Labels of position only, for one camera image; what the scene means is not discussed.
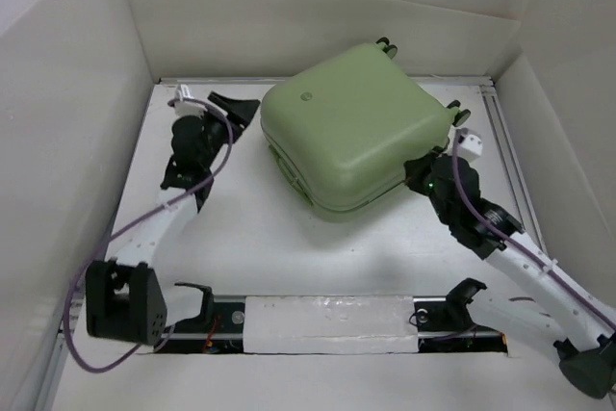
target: white table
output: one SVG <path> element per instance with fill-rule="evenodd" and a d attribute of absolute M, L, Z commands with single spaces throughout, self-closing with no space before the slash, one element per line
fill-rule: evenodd
<path fill-rule="evenodd" d="M 235 98 L 260 98 L 271 83 L 192 86 Z M 425 83 L 444 104 L 473 111 L 482 135 L 474 167 L 482 193 L 515 214 L 478 86 Z M 116 228 L 153 204 L 170 154 L 173 88 L 155 88 L 116 219 Z M 114 252 L 129 239 L 110 247 Z M 270 158 L 258 116 L 234 146 L 199 217 L 175 254 L 157 266 L 161 284 L 191 281 L 217 295 L 443 295 L 465 277 L 505 295 L 521 291 L 458 245 L 429 201 L 400 191 L 349 223 L 314 217 Z M 76 343 L 94 365 L 127 346 L 91 339 L 81 317 Z M 498 353 L 434 355 L 152 355 L 91 375 L 69 359 L 54 410 L 65 409 L 610 409 L 571 387 L 523 347 Z"/>

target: green suitcase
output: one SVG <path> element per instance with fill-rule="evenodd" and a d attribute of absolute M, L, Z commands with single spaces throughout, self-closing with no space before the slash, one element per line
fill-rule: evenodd
<path fill-rule="evenodd" d="M 393 63 L 385 38 L 274 86 L 261 126 L 281 172 L 325 219 L 354 217 L 404 181 L 403 163 L 448 144 L 468 118 L 445 108 Z"/>

